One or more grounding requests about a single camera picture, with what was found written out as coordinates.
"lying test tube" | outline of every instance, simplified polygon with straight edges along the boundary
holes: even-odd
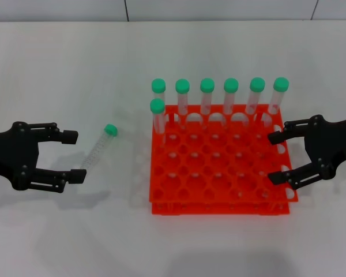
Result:
[[[238,90],[238,81],[234,78],[228,78],[224,82],[224,104],[223,114],[232,114],[233,104],[235,103],[235,92]]]
[[[97,164],[105,149],[109,146],[110,142],[114,137],[117,136],[117,134],[118,130],[114,125],[106,125],[95,146],[91,149],[90,153],[82,162],[80,169],[90,171]]]
[[[166,131],[164,109],[165,104],[161,99],[154,99],[150,102],[150,110],[153,113],[154,130],[157,134],[164,134]]]
[[[175,91],[178,97],[178,114],[186,115],[189,111],[187,109],[188,100],[187,93],[190,90],[190,83],[186,79],[179,79],[175,83]]]
[[[269,103],[268,113],[277,114],[281,105],[284,92],[288,90],[289,82],[284,77],[279,77],[274,81],[272,100]]]
[[[250,95],[245,108],[246,114],[254,114],[258,106],[260,93],[265,88],[265,81],[262,78],[256,77],[250,83]]]
[[[200,90],[202,91],[200,113],[203,115],[210,114],[212,105],[212,92],[214,91],[214,81],[210,78],[205,78],[201,81]]]
[[[164,93],[166,91],[166,82],[163,79],[154,79],[151,82],[151,90],[154,93],[154,98],[165,101]]]

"green cap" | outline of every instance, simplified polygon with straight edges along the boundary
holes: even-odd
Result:
[[[214,81],[210,78],[202,79],[200,89],[205,93],[212,93],[214,90]]]
[[[190,90],[190,83],[186,79],[179,79],[175,82],[175,90],[179,94],[186,94]]]
[[[159,98],[156,98],[150,102],[150,110],[153,114],[161,114],[164,111],[165,104]]]
[[[279,77],[274,81],[273,88],[278,92],[285,92],[288,90],[289,81],[284,77]]]
[[[118,134],[118,129],[113,124],[108,124],[105,126],[104,131],[114,137]]]
[[[265,88],[265,81],[263,78],[256,77],[251,80],[250,89],[253,92],[262,92]]]
[[[151,89],[154,93],[166,91],[166,82],[163,79],[155,79],[151,82]]]
[[[224,82],[224,91],[227,93],[235,93],[238,90],[238,81],[234,78],[228,78]]]

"test tube graduation markings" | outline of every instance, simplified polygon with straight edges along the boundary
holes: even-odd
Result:
[[[159,98],[162,101],[165,101],[164,93],[166,91],[166,82],[163,79],[154,79],[151,82],[151,89],[154,93],[154,98]]]
[[[210,78],[203,79],[200,84],[200,90],[202,92],[200,113],[203,115],[208,115],[210,114],[210,108],[212,105],[214,81]]]
[[[105,149],[109,146],[110,142],[114,137],[117,136],[117,134],[118,129],[114,125],[106,125],[96,144],[82,162],[80,169],[90,171],[97,164],[102,154],[105,152]]]
[[[273,84],[273,95],[272,100],[270,100],[268,113],[277,114],[279,107],[281,105],[284,92],[288,90],[289,82],[284,77],[279,77],[274,81]]]
[[[175,83],[175,90],[178,97],[178,114],[186,115],[188,113],[187,93],[190,90],[190,83],[186,79],[179,79]]]
[[[164,117],[165,104],[161,99],[153,99],[150,102],[150,110],[153,113],[153,125],[157,134],[164,134],[166,131],[166,122]]]
[[[235,92],[238,90],[238,81],[234,78],[228,78],[224,82],[224,104],[223,113],[232,114],[233,105],[235,103]]]
[[[256,112],[256,108],[258,106],[260,98],[260,93],[264,90],[264,88],[265,81],[262,78],[256,77],[251,80],[250,95],[245,108],[246,114],[254,114]]]

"test tube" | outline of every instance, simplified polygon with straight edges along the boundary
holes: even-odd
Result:
[[[238,81],[234,78],[228,78],[224,82],[224,104],[223,114],[232,114],[233,104],[235,102],[235,92],[238,90]]]
[[[178,96],[178,114],[186,115],[188,113],[187,93],[190,90],[190,83],[186,79],[179,79],[175,83],[175,90]]]
[[[284,77],[279,77],[274,81],[272,100],[269,103],[268,113],[277,114],[282,102],[284,92],[288,90],[289,82]]]
[[[258,106],[260,93],[265,88],[265,81],[262,78],[256,77],[250,83],[250,95],[245,108],[246,114],[254,114]]]
[[[210,114],[212,92],[214,91],[214,81],[210,78],[203,79],[200,84],[200,90],[202,91],[200,113],[203,115]]]
[[[82,162],[80,169],[90,171],[97,164],[102,154],[105,152],[105,149],[109,146],[110,142],[114,137],[117,136],[117,134],[118,129],[114,125],[106,125],[96,144]]]
[[[166,82],[163,79],[154,79],[151,82],[151,89],[154,93],[154,98],[165,101],[164,92],[166,91]]]
[[[164,118],[164,101],[157,98],[150,102],[150,110],[153,113],[154,130],[157,134],[164,134],[166,129],[166,122]]]

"white table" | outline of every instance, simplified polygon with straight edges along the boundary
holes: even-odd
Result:
[[[76,145],[43,143],[38,167],[80,164],[103,126],[119,137],[82,185],[18,192],[0,177],[3,276],[346,276],[346,162],[299,190],[290,216],[152,216],[148,203],[151,80],[221,87],[290,79],[284,120],[346,119],[346,22],[0,23],[0,132],[14,121],[57,122]],[[218,90],[214,103],[221,103]],[[288,144],[294,167],[302,140]]]

